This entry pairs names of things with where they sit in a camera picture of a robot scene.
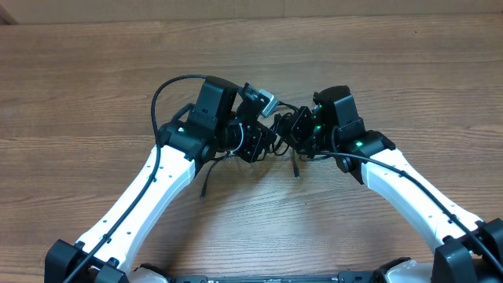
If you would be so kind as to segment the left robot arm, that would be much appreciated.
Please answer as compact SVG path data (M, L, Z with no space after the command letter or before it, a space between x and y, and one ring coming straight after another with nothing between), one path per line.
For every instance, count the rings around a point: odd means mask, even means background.
M137 177L110 210L74 243L59 240L45 257L46 282L128 282L144 240L170 202L215 159L257 159L258 118L278 105L270 92L205 75L199 96L162 127Z

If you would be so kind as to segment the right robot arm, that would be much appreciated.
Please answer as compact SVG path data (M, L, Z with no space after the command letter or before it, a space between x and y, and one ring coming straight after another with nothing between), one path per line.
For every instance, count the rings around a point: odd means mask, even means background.
M483 221L440 192L396 145L367 130L348 86L313 95L314 108L295 114L290 135L297 153L334 158L337 167L382 196L431 250L431 264L409 257L373 271L372 282L500 282L502 221Z

